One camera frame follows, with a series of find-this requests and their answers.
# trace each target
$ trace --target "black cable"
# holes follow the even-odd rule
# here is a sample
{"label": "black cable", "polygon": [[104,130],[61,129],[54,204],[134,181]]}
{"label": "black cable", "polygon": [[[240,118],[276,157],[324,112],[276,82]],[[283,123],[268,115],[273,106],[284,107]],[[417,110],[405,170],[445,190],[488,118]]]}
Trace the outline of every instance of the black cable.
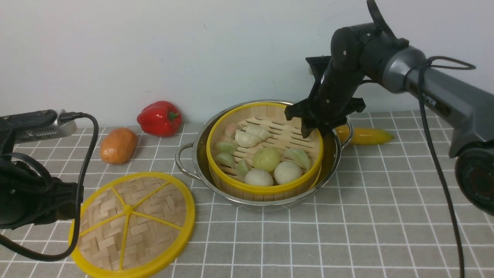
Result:
{"label": "black cable", "polygon": [[[451,66],[440,66],[440,65],[432,65],[432,62],[435,60],[446,60],[454,63],[458,63],[464,65],[465,67],[451,67]],[[458,249],[458,259],[459,259],[459,268],[460,268],[460,278],[465,277],[465,259],[463,255],[463,248],[461,245],[460,232],[458,229],[458,222],[456,220],[456,216],[454,214],[453,201],[451,200],[450,191],[448,189],[448,185],[446,183],[446,179],[444,178],[443,171],[441,169],[441,165],[439,164],[439,160],[437,159],[436,150],[434,149],[434,144],[432,143],[432,138],[429,131],[429,125],[427,123],[427,117],[425,115],[424,108],[424,95],[422,93],[422,86],[424,83],[424,74],[425,70],[428,67],[436,67],[436,68],[445,68],[445,69],[458,69],[458,70],[473,70],[475,69],[474,65],[449,58],[444,56],[433,56],[428,58],[424,63],[422,63],[419,67],[418,72],[418,103],[420,106],[420,115],[422,117],[422,125],[424,128],[425,137],[427,139],[427,145],[429,146],[429,151],[432,156],[432,160],[434,161],[434,165],[436,166],[437,173],[439,175],[439,180],[441,181],[441,185],[443,186],[444,195],[446,196],[446,202],[448,203],[448,209],[450,211],[451,222],[453,224],[454,237],[456,240],[456,247]]]}
{"label": "black cable", "polygon": [[[96,118],[89,114],[85,113],[64,113],[60,115],[60,120],[62,121],[72,121],[75,119],[79,118],[87,118],[92,121],[93,126],[94,126],[94,131],[91,139],[91,143],[89,144],[89,148],[87,149],[86,157],[84,158],[84,161],[82,163],[81,167],[81,172],[79,173],[79,180],[77,183],[77,191],[80,192],[82,189],[82,185],[84,183],[84,177],[86,175],[86,170],[89,165],[89,161],[91,159],[92,153],[94,151],[94,148],[96,147],[96,141],[98,140],[98,132],[99,132],[99,126]],[[60,261],[72,254],[74,249],[77,246],[77,241],[79,239],[79,228],[81,225],[81,203],[82,200],[80,200],[80,195],[76,194],[76,212],[75,212],[75,217],[74,217],[74,232],[72,233],[72,241],[63,253],[57,254],[57,255],[47,255],[47,254],[41,254],[37,253],[33,250],[27,249],[24,246],[21,246],[7,237],[3,236],[0,234],[0,244],[7,247],[11,251],[18,253],[19,255],[22,255],[24,257],[30,258],[32,260],[36,261],[43,261],[43,262],[55,262],[55,261]]]}

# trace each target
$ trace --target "dumpling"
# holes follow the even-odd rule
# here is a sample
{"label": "dumpling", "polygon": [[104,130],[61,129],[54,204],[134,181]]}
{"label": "dumpling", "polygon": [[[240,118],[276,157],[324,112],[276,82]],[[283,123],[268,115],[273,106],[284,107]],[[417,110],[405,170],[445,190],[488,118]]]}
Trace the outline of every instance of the dumpling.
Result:
{"label": "dumpling", "polygon": [[296,164],[306,170],[310,168],[310,158],[301,148],[289,148],[284,152],[283,156],[295,161]]}
{"label": "dumpling", "polygon": [[279,185],[293,182],[302,176],[302,169],[293,161],[283,161],[274,171],[275,180]]}
{"label": "dumpling", "polygon": [[216,149],[219,152],[227,152],[233,154],[235,151],[237,151],[237,148],[239,147],[239,144],[237,142],[220,142],[216,144]]}
{"label": "dumpling", "polygon": [[253,124],[247,124],[246,132],[256,135],[257,137],[261,138],[262,141],[271,137],[271,133],[269,133],[269,131]]}
{"label": "dumpling", "polygon": [[235,141],[237,141],[241,147],[250,148],[261,143],[262,139],[254,134],[241,130],[235,130]]}
{"label": "dumpling", "polygon": [[237,170],[237,175],[239,175],[239,176],[245,176],[250,171],[250,168],[249,168],[246,160],[245,159],[242,159],[241,161],[239,161],[237,163],[237,166],[236,166],[235,170]]}
{"label": "dumpling", "polygon": [[221,165],[230,167],[232,169],[235,169],[236,162],[235,158],[231,153],[228,152],[222,152],[216,156],[216,162],[218,162]]}
{"label": "dumpling", "polygon": [[235,123],[230,123],[225,128],[225,136],[228,139],[232,139],[233,136],[235,136],[235,131],[236,130],[241,130],[241,129],[242,129],[242,126],[241,125],[238,125],[238,124],[235,124]]}

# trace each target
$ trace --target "white grid line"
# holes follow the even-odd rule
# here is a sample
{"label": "white grid line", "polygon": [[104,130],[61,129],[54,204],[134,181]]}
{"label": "white grid line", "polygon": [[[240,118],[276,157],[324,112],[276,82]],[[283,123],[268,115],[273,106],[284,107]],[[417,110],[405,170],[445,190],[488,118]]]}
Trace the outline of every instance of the white grid line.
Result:
{"label": "white grid line", "polygon": [[[339,177],[338,175],[336,175],[336,184],[338,184],[339,186]],[[346,244],[348,246],[348,256],[350,256],[350,266],[352,267],[352,277],[355,278],[355,269],[353,268],[353,258],[352,258],[352,248],[350,248],[350,237],[348,236],[348,227],[347,227],[347,223],[346,223],[346,220],[345,220],[345,213],[344,213],[344,210],[343,210],[343,202],[341,201],[341,189],[338,188],[338,194],[339,194],[339,200],[340,200],[340,203],[338,204],[341,208],[341,214],[342,214],[342,218],[343,218],[343,225],[344,225],[344,228],[345,228],[345,236],[346,236]]]}
{"label": "white grid line", "polygon": [[211,211],[209,212],[209,223],[207,224],[206,245],[204,247],[203,268],[201,270],[201,278],[204,277],[204,266],[206,265],[207,243],[209,242],[209,231],[211,230],[211,219],[213,217],[213,203],[211,203]]}
{"label": "white grid line", "polygon": [[[23,264],[34,264],[35,261],[15,261],[15,263],[23,263]],[[63,264],[63,262],[39,262],[39,264]],[[66,262],[65,264],[75,264],[74,262]],[[176,263],[178,266],[202,266],[203,264],[196,263]],[[204,264],[205,266],[232,266],[231,264]],[[260,264],[235,264],[234,266],[247,266],[247,267],[260,267]],[[265,264],[267,267],[290,267],[290,265],[281,265],[281,264]],[[318,265],[293,265],[294,267],[304,267],[304,268],[319,268]],[[381,266],[324,266],[324,268],[354,268],[354,269],[382,269]],[[404,266],[389,266],[385,267],[385,269],[413,269],[413,267],[404,267]],[[459,270],[459,267],[417,267],[420,270]],[[492,271],[494,268],[474,268],[474,267],[465,267],[466,270],[488,270]]]}
{"label": "white grid line", "polygon": [[[181,144],[182,144],[182,138],[183,138],[183,137],[184,137],[184,134],[183,134],[183,132],[182,132],[182,134],[180,135],[180,140],[179,140],[179,142],[178,142],[178,145],[181,145]],[[156,157],[156,154],[158,153],[158,149],[159,149],[159,148],[160,148],[160,147],[157,147],[157,148],[156,148],[155,157]],[[154,163],[154,160],[153,160],[153,162],[151,162],[151,166],[150,166],[150,168],[149,168],[149,171],[151,170],[151,168],[152,168],[152,166],[153,166],[153,163]],[[175,165],[176,165],[176,163],[174,162],[174,163],[173,163],[173,166],[172,166],[172,168],[171,168],[171,172],[172,172],[172,173],[175,171]],[[173,269],[172,269],[172,271],[171,271],[171,278],[173,278],[173,277],[174,277],[174,275],[175,275],[175,267],[176,267],[176,262],[177,262],[177,260],[178,260],[178,257],[177,257],[177,258],[175,258],[175,260],[173,261]]]}
{"label": "white grid line", "polygon": [[[393,115],[391,115],[391,119],[393,120],[393,124],[395,125],[396,127],[396,122],[395,122],[395,119],[393,118]],[[402,142],[402,139],[400,137],[400,133],[398,132],[398,139],[400,140],[400,142]],[[405,152],[405,156],[407,155],[407,151],[405,150],[405,146],[403,145],[402,143],[402,148],[403,148],[403,152]],[[422,202],[423,204],[423,208],[425,210],[425,215],[427,216],[427,220],[429,221],[429,224],[430,224],[430,228],[432,230],[432,234],[434,235],[434,239],[436,240],[436,243],[439,244],[439,240],[437,238],[437,235],[436,235],[436,231],[434,230],[434,227],[432,226],[432,221],[431,221],[431,218],[429,216],[429,211],[427,210],[427,207],[425,206],[425,202],[424,202],[424,198],[422,196],[422,192],[420,192],[420,190],[418,189],[419,186],[418,186],[418,182],[417,182],[417,179],[415,177],[415,173],[413,172],[413,168],[412,168],[412,164],[410,163],[410,160],[408,159],[407,157],[407,163],[408,163],[408,167],[410,167],[410,171],[412,171],[412,176],[413,176],[413,182],[415,183],[415,185],[417,186],[417,190],[418,190],[418,195],[420,196],[420,201]],[[438,247],[439,249],[439,253],[441,254],[441,258],[443,259],[443,263],[444,263],[444,266],[447,266],[446,264],[446,259],[444,258],[444,254],[443,254],[443,251]],[[448,277],[451,278],[451,273],[449,270],[448,271]]]}
{"label": "white grid line", "polygon": [[[372,127],[374,127],[374,123],[372,122],[372,117],[370,117],[370,124],[372,125]],[[379,153],[381,154],[381,157],[382,157],[381,146],[378,145],[377,148],[379,149]],[[408,253],[409,253],[410,259],[412,261],[413,270],[415,271],[416,278],[419,278],[418,277],[417,268],[415,268],[415,260],[413,259],[412,249],[410,248],[410,245],[409,245],[409,241],[408,241],[408,237],[407,237],[407,232],[405,231],[405,225],[403,225],[403,219],[401,217],[400,209],[398,208],[398,201],[396,200],[394,188],[393,188],[393,186],[391,184],[391,179],[389,178],[389,173],[388,173],[388,169],[386,167],[386,163],[384,162],[384,157],[382,157],[382,165],[384,166],[384,171],[386,172],[386,177],[387,177],[388,182],[389,182],[389,187],[391,187],[391,195],[393,195],[393,200],[394,200],[395,205],[396,205],[396,211],[398,213],[398,219],[400,219],[400,223],[401,223],[401,226],[402,226],[403,235],[405,236],[405,242],[407,243]]]}
{"label": "white grid line", "polygon": [[[353,147],[355,148],[355,153],[356,153],[356,154],[357,154],[357,156],[358,156],[358,149],[357,149],[357,147],[356,147],[356,146],[353,146]],[[364,173],[362,173],[362,165],[360,164],[360,158],[357,158],[357,162],[358,162],[358,164],[359,164],[359,169],[360,169],[360,171],[361,171],[361,172],[360,172],[360,177],[361,177],[361,179],[362,179],[362,183],[363,183],[363,185],[365,186],[366,181],[364,180]],[[369,195],[367,194],[367,188],[365,188],[365,189],[364,189],[364,191],[365,191],[365,193],[366,193],[367,204],[370,204],[371,202],[370,202],[370,200],[369,200]],[[382,272],[383,272],[383,274],[384,274],[384,278],[386,278],[386,277],[387,277],[387,274],[386,274],[386,270],[384,269],[384,261],[383,261],[383,259],[382,259],[381,247],[379,246],[379,238],[378,238],[378,236],[377,236],[377,230],[376,230],[375,225],[374,225],[374,216],[372,216],[371,206],[368,206],[368,208],[369,208],[369,214],[370,214],[370,221],[371,221],[371,223],[372,223],[372,229],[374,230],[375,241],[376,241],[376,243],[377,243],[377,250],[379,251],[379,258],[380,258],[380,260],[381,260]]]}
{"label": "white grid line", "polygon": [[290,277],[293,278],[293,252],[292,252],[292,242],[291,242],[291,209],[288,210],[288,239],[290,247]]}
{"label": "white grid line", "polygon": [[264,207],[261,211],[261,278],[263,278],[264,272]]}
{"label": "white grid line", "polygon": [[319,233],[319,221],[318,221],[318,216],[317,216],[317,203],[316,203],[316,196],[314,195],[314,214],[316,216],[316,231],[317,231],[317,244],[318,244],[318,249],[319,249],[319,263],[321,264],[321,275],[324,274],[323,270],[323,253],[321,251],[321,236]]}
{"label": "white grid line", "polygon": [[239,218],[239,208],[235,210],[235,231],[233,233],[233,251],[232,251],[232,269],[230,270],[230,278],[233,278],[233,265],[235,263],[235,243],[237,242],[237,220]]}
{"label": "white grid line", "polygon": [[[446,140],[450,141],[450,139],[448,138],[448,135],[446,134],[446,132],[444,131],[444,129],[442,131],[443,131],[444,136],[446,137]],[[472,253],[472,257],[473,257],[473,260],[475,262],[475,265],[479,268],[480,267],[479,261],[477,260],[477,256],[475,255],[475,252],[473,252],[472,246],[470,246],[470,240],[468,239],[468,236],[465,233],[465,229],[463,228],[463,225],[461,224],[460,217],[458,217],[457,212],[455,212],[455,217],[456,217],[456,221],[458,222],[458,227],[461,229],[461,232],[463,233],[463,236],[465,237],[465,241],[467,243],[467,246],[470,249],[470,252]],[[485,278],[483,271],[480,271],[480,276],[482,278]]]}

